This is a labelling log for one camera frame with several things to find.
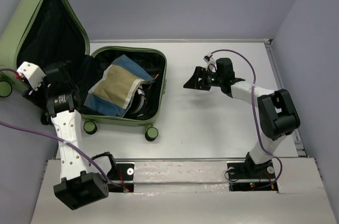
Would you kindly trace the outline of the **black and white headset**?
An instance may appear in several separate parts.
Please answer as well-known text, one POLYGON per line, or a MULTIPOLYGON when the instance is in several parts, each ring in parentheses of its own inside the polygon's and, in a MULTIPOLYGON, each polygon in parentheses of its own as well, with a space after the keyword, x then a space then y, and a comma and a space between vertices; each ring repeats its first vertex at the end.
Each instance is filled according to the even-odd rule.
POLYGON ((130 103, 129 108, 125 113, 125 117, 135 116, 139 114, 146 105, 146 103, 147 103, 146 93, 144 91, 143 86, 140 85, 135 91, 135 94, 132 98, 132 102, 130 103))

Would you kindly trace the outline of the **green hard-shell suitcase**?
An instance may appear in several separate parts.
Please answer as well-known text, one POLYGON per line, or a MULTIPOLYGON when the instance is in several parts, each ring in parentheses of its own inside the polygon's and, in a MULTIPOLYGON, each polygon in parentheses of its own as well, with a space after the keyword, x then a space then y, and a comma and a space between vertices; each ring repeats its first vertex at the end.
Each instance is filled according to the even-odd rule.
POLYGON ((84 130, 98 123, 154 126, 165 92, 167 60, 156 49, 106 46, 90 51, 88 35, 68 0, 21 0, 1 35, 1 96, 17 87, 52 123, 77 109, 84 130))

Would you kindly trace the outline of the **blue and tan cloth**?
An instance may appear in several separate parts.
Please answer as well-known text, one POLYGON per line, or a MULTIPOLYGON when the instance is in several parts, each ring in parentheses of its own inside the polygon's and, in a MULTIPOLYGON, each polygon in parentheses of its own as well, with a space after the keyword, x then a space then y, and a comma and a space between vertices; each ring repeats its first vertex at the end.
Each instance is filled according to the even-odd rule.
POLYGON ((137 88, 152 80, 136 62, 122 55, 104 71, 89 90, 84 106, 101 115, 123 117, 137 88))

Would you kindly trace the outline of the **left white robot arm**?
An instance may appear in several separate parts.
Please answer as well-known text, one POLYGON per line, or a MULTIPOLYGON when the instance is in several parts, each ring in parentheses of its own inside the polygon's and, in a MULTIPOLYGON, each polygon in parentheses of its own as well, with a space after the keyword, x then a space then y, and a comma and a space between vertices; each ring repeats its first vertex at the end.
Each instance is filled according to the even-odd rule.
POLYGON ((61 172, 60 183, 53 187, 55 196, 71 210, 107 198, 112 183, 109 179, 116 176, 117 165, 106 160, 99 166, 80 149, 79 96, 68 64, 57 62, 41 69, 25 61, 17 72, 30 85, 30 93, 42 90, 57 134, 61 172))

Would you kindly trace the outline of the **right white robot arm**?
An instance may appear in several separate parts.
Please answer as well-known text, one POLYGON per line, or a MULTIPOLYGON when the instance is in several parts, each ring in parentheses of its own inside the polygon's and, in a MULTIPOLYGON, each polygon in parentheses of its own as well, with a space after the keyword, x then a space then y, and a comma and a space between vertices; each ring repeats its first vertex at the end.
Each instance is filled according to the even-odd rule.
POLYGON ((286 89, 274 91, 257 87, 236 77, 229 58, 214 60, 212 55, 207 55, 204 60, 207 66, 197 66, 183 87, 201 91, 219 87, 227 96, 252 106, 259 139, 247 153, 242 167, 234 168, 234 172, 257 177, 266 169, 279 144, 300 126, 290 93, 286 89))

